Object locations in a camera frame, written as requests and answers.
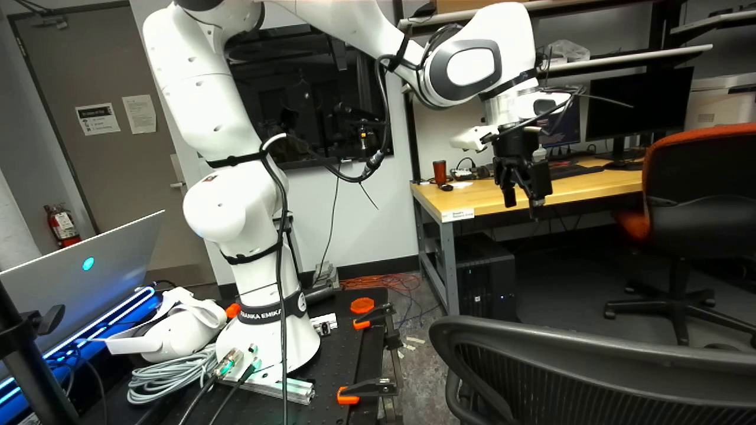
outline office chair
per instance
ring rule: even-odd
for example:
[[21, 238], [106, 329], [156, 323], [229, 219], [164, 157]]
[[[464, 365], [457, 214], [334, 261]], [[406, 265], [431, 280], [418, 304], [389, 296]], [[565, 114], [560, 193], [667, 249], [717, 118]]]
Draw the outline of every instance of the office chair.
[[630, 282], [645, 300], [611, 300], [605, 317], [658, 314], [686, 346], [686, 317], [744, 332], [756, 326], [717, 314], [711, 291], [686, 294], [686, 261], [756, 252], [756, 126], [678, 132], [650, 146], [643, 164], [643, 214], [619, 214], [624, 234], [670, 258], [667, 291]]
[[434, 321], [429, 342], [449, 366], [445, 404], [461, 424], [756, 424], [756, 358], [744, 353], [656, 348], [477, 317]]

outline floor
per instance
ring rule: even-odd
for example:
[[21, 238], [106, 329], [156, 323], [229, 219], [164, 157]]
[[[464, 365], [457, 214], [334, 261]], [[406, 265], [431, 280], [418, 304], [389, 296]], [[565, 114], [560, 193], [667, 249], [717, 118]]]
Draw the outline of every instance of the floor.
[[[666, 262], [658, 258], [630, 258], [629, 249], [611, 231], [571, 231], [560, 238], [543, 238], [517, 251], [519, 319], [523, 323], [586, 332], [593, 336], [629, 337], [639, 342], [673, 346], [673, 332], [663, 319], [619, 317], [603, 319], [603, 303], [629, 297], [624, 282], [636, 274], [663, 283]], [[712, 288], [716, 310], [756, 323], [756, 291], [728, 283], [735, 269], [711, 267], [692, 273], [690, 288]], [[441, 317], [428, 282], [418, 273], [370, 277], [389, 288], [395, 323], [401, 332], [396, 384], [401, 392], [404, 424], [450, 425], [444, 402], [445, 366], [428, 341], [428, 326]], [[692, 348], [712, 342], [751, 349], [749, 337], [716, 326], [692, 323]]]

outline desk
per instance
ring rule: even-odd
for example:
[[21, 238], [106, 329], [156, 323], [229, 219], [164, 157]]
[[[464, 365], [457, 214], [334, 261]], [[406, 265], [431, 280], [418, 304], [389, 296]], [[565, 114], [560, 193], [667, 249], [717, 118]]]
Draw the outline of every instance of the desk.
[[[546, 196], [546, 208], [639, 193], [639, 175], [639, 170], [603, 170], [593, 175], [552, 180], [552, 193]], [[475, 180], [470, 186], [453, 192], [441, 192], [434, 184], [412, 184], [411, 193], [418, 226], [419, 269], [434, 287], [445, 314], [457, 314], [457, 277], [453, 251], [456, 222], [521, 214], [529, 208], [527, 196], [517, 189], [517, 205], [506, 208], [503, 193], [494, 180]], [[431, 245], [424, 231], [424, 218], [440, 226], [441, 267], [429, 261]]]
[[[310, 406], [288, 404], [288, 424], [285, 425], [312, 425], [312, 424], [341, 424], [341, 425], [373, 425], [377, 420], [377, 402], [364, 399], [357, 409], [341, 409], [334, 404], [334, 389], [346, 384], [377, 379], [380, 362], [383, 362], [383, 329], [373, 326], [365, 334], [352, 332], [352, 319], [346, 307], [353, 297], [370, 296], [377, 304], [388, 300], [384, 288], [377, 291], [344, 291], [337, 300], [337, 332], [321, 341], [319, 354], [301, 368], [291, 373], [293, 379], [304, 379], [313, 384], [317, 396]], [[148, 409], [131, 409], [125, 402], [125, 384], [117, 384], [109, 394], [109, 424], [110, 425], [175, 425], [180, 424], [182, 414], [187, 412], [191, 396], [195, 394], [195, 386], [191, 389], [182, 389], [173, 396], [156, 402], [151, 414]], [[193, 409], [191, 424], [207, 424], [223, 399], [229, 387], [219, 386], [210, 394], [204, 394], [199, 406]], [[98, 425], [102, 406], [95, 406], [82, 418], [82, 425]], [[222, 425], [238, 424], [281, 424], [281, 399], [260, 396], [249, 392], [235, 392], [227, 409], [222, 412]]]

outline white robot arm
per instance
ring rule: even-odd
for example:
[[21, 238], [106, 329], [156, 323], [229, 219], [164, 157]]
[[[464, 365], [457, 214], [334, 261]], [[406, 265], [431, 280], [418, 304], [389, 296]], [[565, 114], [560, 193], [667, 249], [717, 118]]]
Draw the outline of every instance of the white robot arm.
[[[535, 49], [527, 10], [503, 2], [480, 10], [450, 39], [419, 47], [396, 31], [373, 0], [266, 0], [285, 8], [313, 28], [344, 41], [396, 74], [422, 105], [449, 110], [482, 98], [487, 124], [464, 132], [467, 146], [491, 141], [496, 157], [513, 154], [508, 132], [555, 111], [565, 98], [535, 93]], [[223, 42], [260, 28], [256, 0], [175, 0], [152, 12], [141, 28], [158, 90], [183, 141], [215, 167], [187, 192], [183, 215], [204, 242], [229, 261], [242, 314], [216, 341], [245, 366], [281, 362], [285, 372], [306, 365], [319, 349], [310, 326], [293, 258], [281, 242], [277, 218], [285, 210], [284, 172], [264, 157], [235, 93]]]

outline keyboard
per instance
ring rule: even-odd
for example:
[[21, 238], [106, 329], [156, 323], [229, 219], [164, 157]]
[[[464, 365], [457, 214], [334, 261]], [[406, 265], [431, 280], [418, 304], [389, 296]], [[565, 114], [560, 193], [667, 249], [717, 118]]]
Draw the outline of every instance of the keyboard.
[[605, 165], [579, 165], [571, 160], [560, 160], [560, 164], [549, 164], [549, 180], [565, 180], [565, 178], [573, 178], [573, 175], [593, 175], [593, 172], [603, 172]]

